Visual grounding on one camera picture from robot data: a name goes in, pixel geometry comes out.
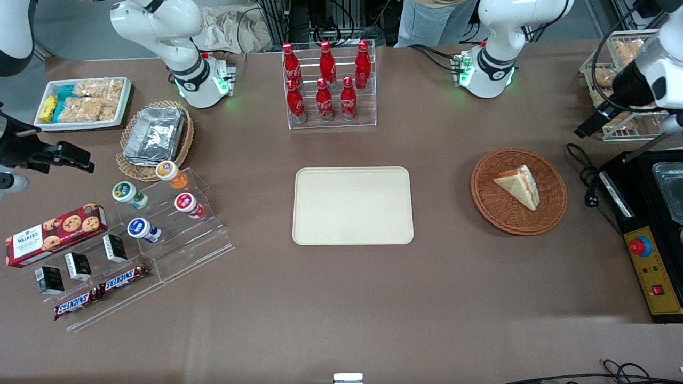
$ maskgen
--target yellow control panel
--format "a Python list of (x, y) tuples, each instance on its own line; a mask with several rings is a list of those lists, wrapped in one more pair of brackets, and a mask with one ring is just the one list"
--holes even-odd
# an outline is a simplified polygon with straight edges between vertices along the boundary
[(671, 280), (662, 263), (650, 227), (624, 235), (638, 280), (652, 314), (680, 314), (681, 305), (673, 291)]

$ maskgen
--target person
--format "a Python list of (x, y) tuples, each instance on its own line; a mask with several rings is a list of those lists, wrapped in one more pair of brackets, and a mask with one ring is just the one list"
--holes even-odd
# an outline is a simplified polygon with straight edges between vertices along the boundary
[(477, 0), (404, 0), (395, 48), (460, 43)]

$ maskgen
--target woven basket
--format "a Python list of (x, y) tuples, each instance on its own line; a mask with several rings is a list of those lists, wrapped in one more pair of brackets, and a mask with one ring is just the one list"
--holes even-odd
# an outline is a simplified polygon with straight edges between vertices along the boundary
[[(540, 203), (530, 210), (496, 184), (499, 174), (526, 164), (531, 170)], [(482, 215), (502, 230), (534, 236), (555, 227), (567, 209), (567, 189), (562, 177), (546, 159), (516, 148), (504, 148), (479, 160), (470, 181), (472, 197)]]
[[(190, 146), (192, 145), (192, 138), (194, 138), (195, 136), (195, 126), (194, 123), (192, 123), (192, 118), (190, 118), (190, 113), (187, 111), (185, 107), (176, 103), (175, 101), (166, 100), (153, 102), (152, 104), (148, 105), (148, 107), (174, 107), (181, 109), (185, 112), (185, 123), (182, 127), (182, 136), (180, 138), (180, 143), (178, 144), (178, 153), (176, 153), (176, 159), (173, 160), (178, 166), (178, 168), (182, 169), (181, 164), (183, 163), (183, 161), (185, 161), (187, 153), (190, 151)], [(138, 111), (135, 114), (135, 116), (133, 116), (133, 118), (130, 119), (128, 125), (126, 125), (126, 129), (121, 135), (121, 141), (119, 141), (121, 143), (121, 149), (126, 147), (126, 143), (128, 143), (128, 138), (130, 137), (130, 130), (133, 129), (133, 126), (135, 125), (135, 122), (137, 121), (137, 116), (139, 114), (140, 112)], [(128, 161), (126, 161), (126, 159), (124, 159), (123, 152), (116, 155), (116, 163), (118, 163), (119, 169), (121, 170), (121, 172), (126, 174), (126, 176), (130, 176), (132, 178), (144, 182), (159, 181), (159, 178), (156, 177), (154, 167), (140, 167), (139, 165), (132, 165)]]

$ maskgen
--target red emergency stop button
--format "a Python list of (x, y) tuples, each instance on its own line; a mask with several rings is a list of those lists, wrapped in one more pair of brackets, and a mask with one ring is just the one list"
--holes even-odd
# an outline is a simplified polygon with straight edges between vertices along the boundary
[(662, 286), (652, 286), (652, 294), (655, 296), (664, 294), (664, 288)]
[(628, 242), (628, 250), (638, 256), (648, 257), (652, 253), (652, 244), (644, 236), (638, 236)]

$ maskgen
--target coca-cola bottle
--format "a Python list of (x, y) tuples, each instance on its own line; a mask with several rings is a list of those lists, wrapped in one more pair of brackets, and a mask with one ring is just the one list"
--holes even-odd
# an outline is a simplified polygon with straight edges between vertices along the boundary
[(351, 76), (344, 77), (344, 89), (341, 91), (341, 116), (351, 121), (358, 115), (356, 108), (356, 90), (353, 89)]
[(320, 43), (320, 74), (331, 90), (337, 85), (337, 65), (335, 58), (330, 53), (330, 42), (323, 40)]
[(287, 106), (292, 113), (292, 122), (297, 124), (306, 122), (308, 115), (303, 107), (303, 97), (296, 88), (294, 80), (287, 80)]
[(332, 110), (332, 94), (327, 89), (327, 82), (325, 79), (318, 79), (318, 93), (316, 94), (318, 101), (318, 114), (320, 119), (324, 122), (331, 122), (335, 118), (335, 112)]
[(292, 45), (288, 42), (282, 44), (282, 51), (285, 53), (283, 65), (285, 66), (285, 76), (287, 76), (287, 80), (294, 80), (296, 87), (301, 88), (303, 85), (301, 67), (299, 66), (298, 59), (294, 54)]
[(370, 55), (367, 54), (367, 41), (358, 43), (358, 55), (356, 56), (356, 88), (364, 90), (370, 79)]

